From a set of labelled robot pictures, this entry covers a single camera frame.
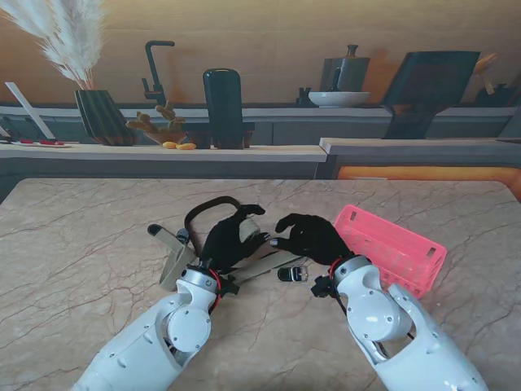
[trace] ginger root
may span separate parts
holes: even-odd
[[[161,114],[161,116],[169,122],[169,124],[164,127],[161,126],[158,128],[151,122],[151,118],[148,114],[144,112],[137,113],[137,119],[131,120],[126,123],[128,128],[131,129],[139,129],[143,132],[147,133],[182,133],[182,124],[186,121],[184,118],[176,116],[176,112],[173,110],[173,103],[167,101],[166,105],[163,106],[155,106],[155,110]]]
[[[146,133],[159,133],[157,126],[152,124],[151,118],[146,113],[137,113],[138,119],[127,121],[126,126],[130,129],[139,129]]]

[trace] black faucet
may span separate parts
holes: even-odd
[[[144,77],[143,86],[145,87],[145,98],[152,99],[157,104],[164,106],[166,104],[166,98],[164,97],[163,86],[160,83],[160,79],[157,76],[157,69],[155,68],[154,56],[152,55],[153,46],[175,46],[174,41],[149,41],[145,45],[145,51],[147,52],[148,63],[150,64],[150,70],[152,72],[152,78],[154,79],[154,90],[150,91],[148,88],[147,79]]]

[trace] pink basket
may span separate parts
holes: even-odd
[[[445,247],[354,205],[342,210],[335,228],[379,268],[384,287],[398,283],[418,298],[432,288],[447,256]]]

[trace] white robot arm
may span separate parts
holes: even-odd
[[[389,391],[487,391],[483,379],[457,346],[405,289],[389,293],[379,270],[365,257],[344,261],[333,282],[348,298],[348,328]],[[188,268],[177,293],[141,315],[96,355],[74,391],[166,390],[208,340],[208,310],[217,299],[217,281]],[[382,342],[416,337],[388,357]]]
[[[177,293],[108,342],[72,389],[166,390],[208,340],[208,309],[216,299],[217,281],[201,270],[186,269]]]
[[[334,269],[333,283],[348,298],[349,331],[389,391],[487,391],[471,362],[405,289],[383,292],[379,270],[358,256]],[[416,337],[389,358],[381,342]]]

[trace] black vase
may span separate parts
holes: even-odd
[[[138,141],[108,91],[79,90],[74,95],[85,131],[96,143],[128,147]]]

